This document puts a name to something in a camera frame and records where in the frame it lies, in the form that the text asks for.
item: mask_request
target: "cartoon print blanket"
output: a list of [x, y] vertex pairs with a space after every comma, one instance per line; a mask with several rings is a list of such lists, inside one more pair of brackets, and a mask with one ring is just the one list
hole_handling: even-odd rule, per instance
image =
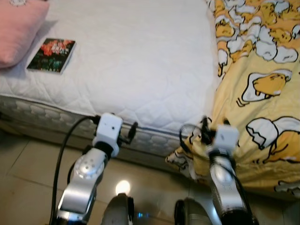
[[[211, 0], [218, 76], [211, 127], [227, 118], [240, 138], [233, 156], [248, 189], [300, 197], [300, 1]], [[166, 162], [205, 180], [209, 161], [192, 134]]]

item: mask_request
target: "pink pillow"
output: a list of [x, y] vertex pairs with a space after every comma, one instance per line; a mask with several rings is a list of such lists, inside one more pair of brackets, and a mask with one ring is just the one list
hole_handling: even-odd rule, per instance
[[0, 68], [17, 64], [45, 20], [49, 3], [0, 0]]

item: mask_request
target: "book cover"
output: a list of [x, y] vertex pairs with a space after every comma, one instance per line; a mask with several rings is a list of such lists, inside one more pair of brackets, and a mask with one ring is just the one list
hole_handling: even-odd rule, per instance
[[47, 38], [27, 69], [62, 73], [75, 47], [75, 41]]

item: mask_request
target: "quilted mattress cover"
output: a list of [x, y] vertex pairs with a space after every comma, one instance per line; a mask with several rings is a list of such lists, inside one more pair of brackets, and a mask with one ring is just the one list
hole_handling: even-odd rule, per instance
[[[218, 65], [204, 0], [49, 2], [24, 59], [0, 70], [0, 112], [10, 97], [27, 100], [29, 114], [31, 103], [74, 115], [112, 112], [158, 134], [210, 114]], [[62, 75], [26, 69], [46, 38], [77, 42]]]

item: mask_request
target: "tile floor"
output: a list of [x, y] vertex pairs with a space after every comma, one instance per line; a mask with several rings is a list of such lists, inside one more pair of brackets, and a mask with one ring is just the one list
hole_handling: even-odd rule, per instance
[[[5, 225], [44, 225], [50, 215], [51, 193], [59, 146], [12, 136], [0, 131], [0, 218]], [[67, 148], [62, 159], [58, 200], [66, 187], [68, 169], [80, 156]], [[219, 224], [212, 207], [210, 191], [180, 175], [165, 173], [112, 159], [97, 189], [97, 201], [89, 225], [99, 225], [115, 187], [121, 180], [130, 185], [138, 225], [171, 225], [177, 199], [187, 196], [201, 202], [215, 225]], [[261, 225], [299, 225], [299, 203], [251, 195], [251, 206]]]

